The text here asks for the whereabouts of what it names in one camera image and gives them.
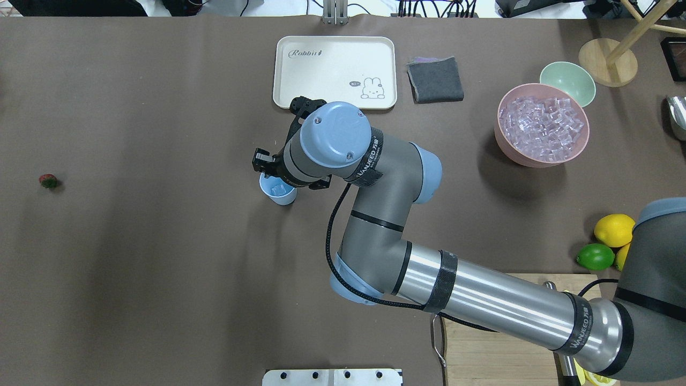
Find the yellow lemon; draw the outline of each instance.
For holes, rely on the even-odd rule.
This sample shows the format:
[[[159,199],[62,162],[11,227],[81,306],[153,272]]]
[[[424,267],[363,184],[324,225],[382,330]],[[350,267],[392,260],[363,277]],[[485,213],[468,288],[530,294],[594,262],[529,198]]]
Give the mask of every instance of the yellow lemon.
[[[576,362],[574,359],[574,367],[576,367],[576,376],[579,377],[579,385],[586,383],[586,374],[584,374],[584,369]]]
[[[610,248],[619,248],[631,242],[631,230],[636,222],[625,214],[610,214],[601,218],[593,234]]]
[[[620,248],[619,251],[617,251],[617,257],[615,258],[615,268],[619,269],[620,271],[624,269],[626,254],[629,253],[630,246],[631,243],[628,243],[627,245],[624,245],[622,248]]]
[[[584,370],[584,374],[586,375],[586,379],[588,379],[589,382],[595,386],[612,386],[617,383],[616,379],[594,374],[586,370]]]

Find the metal plate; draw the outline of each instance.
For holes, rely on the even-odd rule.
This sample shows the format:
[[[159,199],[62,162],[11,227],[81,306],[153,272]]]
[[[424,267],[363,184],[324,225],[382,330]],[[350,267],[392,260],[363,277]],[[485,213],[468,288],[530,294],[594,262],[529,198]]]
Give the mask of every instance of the metal plate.
[[[402,386],[400,369],[270,370],[262,386]]]

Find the pink bowl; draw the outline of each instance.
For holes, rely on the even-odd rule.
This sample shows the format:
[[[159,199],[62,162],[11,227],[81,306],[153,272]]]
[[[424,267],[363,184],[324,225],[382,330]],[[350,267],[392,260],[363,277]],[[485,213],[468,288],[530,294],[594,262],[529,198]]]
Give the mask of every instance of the pink bowl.
[[[584,128],[581,130],[581,137],[574,143],[570,158],[564,161],[540,161],[523,154],[507,140],[505,137],[505,132],[503,132],[503,128],[500,126],[500,120],[498,119],[500,110],[514,99],[526,96],[533,96],[539,99],[569,98],[572,107],[574,107],[574,110],[576,110],[578,113],[577,118],[581,120],[581,122],[584,122]],[[574,159],[576,156],[581,154],[584,148],[586,148],[586,145],[589,143],[589,118],[586,116],[584,109],[574,100],[574,98],[569,96],[569,94],[565,93],[564,91],[546,84],[527,83],[513,88],[507,94],[505,94],[503,99],[500,101],[498,110],[495,113],[495,141],[498,143],[500,150],[502,150],[503,153],[505,153],[505,155],[514,162],[517,162],[520,165],[529,166],[531,168],[548,168],[550,166],[567,162],[570,159]]]

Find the brown tablecloth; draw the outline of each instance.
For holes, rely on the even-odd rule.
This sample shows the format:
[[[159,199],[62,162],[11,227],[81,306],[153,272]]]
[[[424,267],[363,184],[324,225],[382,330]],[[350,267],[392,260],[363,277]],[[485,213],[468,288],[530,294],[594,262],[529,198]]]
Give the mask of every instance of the brown tablecloth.
[[[685,193],[686,148],[663,100],[686,89],[670,78],[665,35],[633,47],[628,86],[598,86],[591,140],[568,164],[507,160],[496,108],[546,64],[577,62],[588,40],[620,40],[633,25],[0,18],[0,383],[259,385],[268,369],[397,367],[406,385],[439,385],[429,315],[329,288],[325,227],[343,182],[302,190],[290,207],[259,190],[252,153],[278,150],[292,119],[271,100],[276,42],[394,42],[398,101],[370,120],[444,166],[408,240],[502,271],[577,273],[573,256],[600,217]],[[452,55],[464,101],[415,104],[405,63]],[[40,188],[46,172],[62,187]]]

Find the wooden cutting board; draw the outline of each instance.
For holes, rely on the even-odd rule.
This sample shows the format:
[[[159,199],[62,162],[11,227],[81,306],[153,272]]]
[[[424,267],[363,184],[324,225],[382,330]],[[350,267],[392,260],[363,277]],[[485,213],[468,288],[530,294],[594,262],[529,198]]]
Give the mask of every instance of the wooden cutting board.
[[[547,280],[558,291],[578,293],[595,275],[511,273],[543,285]],[[600,297],[598,286],[584,297]],[[445,321],[448,386],[557,386],[558,373],[548,349],[505,334],[485,332]]]

